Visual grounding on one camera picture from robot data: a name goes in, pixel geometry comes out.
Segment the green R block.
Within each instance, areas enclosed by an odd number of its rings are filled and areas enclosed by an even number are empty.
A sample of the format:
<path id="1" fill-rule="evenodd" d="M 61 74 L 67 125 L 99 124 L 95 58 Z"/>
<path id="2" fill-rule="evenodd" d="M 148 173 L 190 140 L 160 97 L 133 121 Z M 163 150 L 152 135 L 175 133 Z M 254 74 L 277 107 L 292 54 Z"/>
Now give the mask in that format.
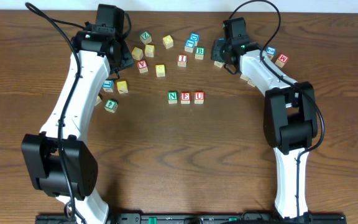
<path id="1" fill-rule="evenodd" d="M 223 68 L 224 62 L 215 61 L 215 62 L 214 62 L 214 65 L 217 66 L 217 67 L 219 67 L 219 68 Z"/>

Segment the red U block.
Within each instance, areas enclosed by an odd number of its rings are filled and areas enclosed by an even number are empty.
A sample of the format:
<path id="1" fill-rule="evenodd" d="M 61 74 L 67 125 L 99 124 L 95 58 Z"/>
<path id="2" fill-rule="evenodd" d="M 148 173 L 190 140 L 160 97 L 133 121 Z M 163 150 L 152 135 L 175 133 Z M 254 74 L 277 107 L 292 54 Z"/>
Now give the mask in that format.
<path id="1" fill-rule="evenodd" d="M 204 92 L 203 91 L 196 91 L 194 93 L 194 104 L 203 104 L 204 103 Z"/>

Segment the green N block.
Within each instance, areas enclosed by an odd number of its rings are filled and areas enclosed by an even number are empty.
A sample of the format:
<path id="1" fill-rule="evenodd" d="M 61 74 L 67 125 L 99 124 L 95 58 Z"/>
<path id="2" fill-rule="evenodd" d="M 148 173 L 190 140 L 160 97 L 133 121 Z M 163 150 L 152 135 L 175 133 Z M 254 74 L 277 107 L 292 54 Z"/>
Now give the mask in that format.
<path id="1" fill-rule="evenodd" d="M 178 93 L 176 91 L 168 92 L 168 103 L 177 104 L 178 103 Z"/>

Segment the red E block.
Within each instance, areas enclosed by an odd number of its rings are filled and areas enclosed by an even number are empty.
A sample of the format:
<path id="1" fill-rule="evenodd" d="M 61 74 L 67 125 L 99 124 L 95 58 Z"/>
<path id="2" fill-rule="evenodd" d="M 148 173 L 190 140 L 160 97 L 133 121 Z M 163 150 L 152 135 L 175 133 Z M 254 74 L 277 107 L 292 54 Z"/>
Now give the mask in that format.
<path id="1" fill-rule="evenodd" d="M 181 102 L 181 104 L 190 104 L 191 103 L 191 93 L 190 92 L 181 92 L 180 93 L 180 102 Z"/>

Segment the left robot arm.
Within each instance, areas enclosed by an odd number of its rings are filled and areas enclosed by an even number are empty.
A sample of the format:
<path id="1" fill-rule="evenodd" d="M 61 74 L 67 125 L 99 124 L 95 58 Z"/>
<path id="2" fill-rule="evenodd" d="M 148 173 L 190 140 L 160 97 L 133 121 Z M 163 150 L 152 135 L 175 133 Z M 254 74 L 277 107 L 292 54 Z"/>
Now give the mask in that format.
<path id="1" fill-rule="evenodd" d="M 39 134 L 26 134 L 22 153 L 33 188 L 64 203 L 59 223 L 108 223 L 109 205 L 95 189 L 98 163 L 86 146 L 96 98 L 110 74 L 134 64 L 125 42 L 128 13 L 100 4 L 96 22 L 69 39 L 70 68 L 57 104 Z"/>

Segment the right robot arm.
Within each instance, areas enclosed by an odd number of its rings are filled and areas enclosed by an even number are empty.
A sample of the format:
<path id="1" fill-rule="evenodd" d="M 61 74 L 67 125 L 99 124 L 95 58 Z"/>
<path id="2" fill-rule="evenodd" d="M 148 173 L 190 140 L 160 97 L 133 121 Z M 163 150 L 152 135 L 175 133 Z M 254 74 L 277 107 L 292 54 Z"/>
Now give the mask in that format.
<path id="1" fill-rule="evenodd" d="M 305 220 L 306 163 L 317 135 L 313 86 L 287 77 L 262 46 L 251 42 L 243 18 L 223 21 L 225 37 L 214 41 L 212 60 L 232 65 L 264 96 L 264 136 L 277 163 L 275 209 L 283 220 Z"/>

